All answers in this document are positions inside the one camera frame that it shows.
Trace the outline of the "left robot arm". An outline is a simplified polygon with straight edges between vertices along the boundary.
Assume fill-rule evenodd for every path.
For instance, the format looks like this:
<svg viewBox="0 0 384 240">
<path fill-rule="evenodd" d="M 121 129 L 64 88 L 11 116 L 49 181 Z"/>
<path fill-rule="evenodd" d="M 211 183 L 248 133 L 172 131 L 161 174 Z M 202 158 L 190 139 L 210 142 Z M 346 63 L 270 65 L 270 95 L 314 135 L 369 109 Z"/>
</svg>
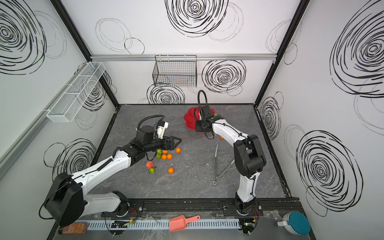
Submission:
<svg viewBox="0 0 384 240">
<path fill-rule="evenodd" d="M 164 115 L 155 116 L 153 126 L 143 126 L 142 119 L 136 129 L 136 137 L 127 145 L 116 147 L 107 159 L 76 173 L 56 176 L 41 208 L 46 209 L 61 227 L 69 226 L 80 217 L 96 213 L 112 213 L 124 217 L 130 210 L 128 198 L 119 191 L 107 194 L 90 194 L 98 184 L 114 174 L 135 165 L 146 158 L 148 152 L 174 150 L 176 137 L 164 135 L 168 123 Z"/>
</svg>

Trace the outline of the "red flower-shaped fruit bowl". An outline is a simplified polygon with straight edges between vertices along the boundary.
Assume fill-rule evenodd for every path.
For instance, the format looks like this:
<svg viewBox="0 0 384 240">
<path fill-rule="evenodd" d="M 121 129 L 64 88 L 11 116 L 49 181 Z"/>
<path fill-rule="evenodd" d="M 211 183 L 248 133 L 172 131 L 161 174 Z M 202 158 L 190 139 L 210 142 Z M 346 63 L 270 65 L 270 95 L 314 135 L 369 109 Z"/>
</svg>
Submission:
<svg viewBox="0 0 384 240">
<path fill-rule="evenodd" d="M 188 112 L 184 115 L 184 120 L 186 121 L 186 126 L 189 129 L 196 130 L 196 121 L 201 120 L 199 107 L 190 108 Z"/>
</svg>

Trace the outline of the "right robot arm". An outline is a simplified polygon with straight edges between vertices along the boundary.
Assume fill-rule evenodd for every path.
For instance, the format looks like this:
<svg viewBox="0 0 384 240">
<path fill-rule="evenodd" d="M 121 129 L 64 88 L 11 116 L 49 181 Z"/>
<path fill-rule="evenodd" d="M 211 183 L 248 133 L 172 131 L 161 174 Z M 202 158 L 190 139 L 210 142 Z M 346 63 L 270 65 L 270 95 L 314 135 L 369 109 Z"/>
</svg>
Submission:
<svg viewBox="0 0 384 240">
<path fill-rule="evenodd" d="M 234 163 L 240 173 L 240 184 L 235 195 L 235 205 L 241 215 L 258 208 L 256 198 L 257 180 L 267 161 L 260 139 L 248 135 L 230 125 L 222 116 L 212 113 L 208 105 L 194 110 L 196 132 L 219 135 L 232 145 Z"/>
</svg>

